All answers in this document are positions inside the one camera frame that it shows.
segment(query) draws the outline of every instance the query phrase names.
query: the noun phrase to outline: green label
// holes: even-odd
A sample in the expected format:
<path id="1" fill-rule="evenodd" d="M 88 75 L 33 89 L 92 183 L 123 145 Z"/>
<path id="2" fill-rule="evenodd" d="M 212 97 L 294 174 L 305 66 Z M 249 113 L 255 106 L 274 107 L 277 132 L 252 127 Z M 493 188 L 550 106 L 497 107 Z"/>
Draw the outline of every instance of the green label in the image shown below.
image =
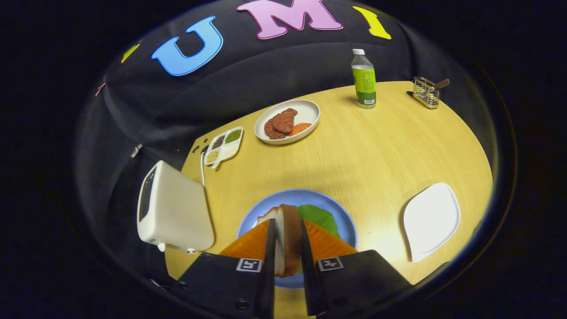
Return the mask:
<path id="1" fill-rule="evenodd" d="M 354 86 L 360 104 L 372 105 L 376 103 L 376 78 L 374 69 L 361 70 L 353 68 Z"/>

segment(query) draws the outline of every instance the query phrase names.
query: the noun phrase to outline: wooden table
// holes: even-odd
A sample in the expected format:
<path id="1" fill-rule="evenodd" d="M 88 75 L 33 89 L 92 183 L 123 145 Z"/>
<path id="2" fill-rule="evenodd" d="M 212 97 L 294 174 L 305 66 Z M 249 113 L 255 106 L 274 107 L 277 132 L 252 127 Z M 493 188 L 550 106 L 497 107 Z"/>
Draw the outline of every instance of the wooden table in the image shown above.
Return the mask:
<path id="1" fill-rule="evenodd" d="M 182 173 L 201 181 L 200 150 L 214 136 L 244 128 L 239 153 L 218 171 L 205 167 L 205 188 L 219 253 L 236 239 L 246 213 L 275 192 L 306 188 L 337 200 L 351 215 L 359 251 L 376 250 L 412 284 L 450 261 L 471 239 L 483 218 L 493 181 L 486 155 L 465 122 L 444 103 L 428 110 L 411 98 L 409 81 L 376 84 L 376 107 L 357 107 L 353 86 L 298 97 L 321 109 L 320 123 L 303 140 L 269 145 L 254 134 L 266 109 L 199 137 Z M 427 258 L 411 262 L 403 231 L 403 209 L 430 185 L 444 182 L 455 191 L 461 221 L 455 234 Z M 166 250 L 169 274 L 179 278 L 195 260 Z M 276 317 L 306 317 L 304 292 L 276 288 Z"/>

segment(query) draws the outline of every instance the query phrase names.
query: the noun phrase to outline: toaster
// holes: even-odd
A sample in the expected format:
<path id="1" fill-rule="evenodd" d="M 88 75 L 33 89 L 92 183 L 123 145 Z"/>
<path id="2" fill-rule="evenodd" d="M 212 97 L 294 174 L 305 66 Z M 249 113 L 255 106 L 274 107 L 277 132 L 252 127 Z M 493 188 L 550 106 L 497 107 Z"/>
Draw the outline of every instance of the toaster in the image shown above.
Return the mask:
<path id="1" fill-rule="evenodd" d="M 142 182 L 137 211 L 141 240 L 196 253 L 214 243 L 203 186 L 159 161 Z"/>

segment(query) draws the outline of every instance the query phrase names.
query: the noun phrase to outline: cable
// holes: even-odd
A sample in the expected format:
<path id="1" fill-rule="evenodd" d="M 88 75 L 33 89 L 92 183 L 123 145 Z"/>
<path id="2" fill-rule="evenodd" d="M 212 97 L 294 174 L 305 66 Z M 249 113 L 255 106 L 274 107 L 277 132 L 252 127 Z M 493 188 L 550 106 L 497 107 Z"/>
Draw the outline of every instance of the cable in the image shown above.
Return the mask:
<path id="1" fill-rule="evenodd" d="M 201 152 L 201 183 L 203 184 L 203 187 L 205 187 L 205 173 L 203 172 L 203 155 L 205 155 L 205 153 Z"/>

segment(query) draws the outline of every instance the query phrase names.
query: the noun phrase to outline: wooden handle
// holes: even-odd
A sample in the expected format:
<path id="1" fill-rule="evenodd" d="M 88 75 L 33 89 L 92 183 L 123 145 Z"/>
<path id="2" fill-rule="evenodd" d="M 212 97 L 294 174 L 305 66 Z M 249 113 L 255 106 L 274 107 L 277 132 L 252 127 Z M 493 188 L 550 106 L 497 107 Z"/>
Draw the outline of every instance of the wooden handle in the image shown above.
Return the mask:
<path id="1" fill-rule="evenodd" d="M 447 85 L 449 85 L 449 79 L 444 79 L 443 81 L 437 83 L 436 85 L 433 86 L 434 89 L 439 90 L 442 87 L 446 87 Z"/>

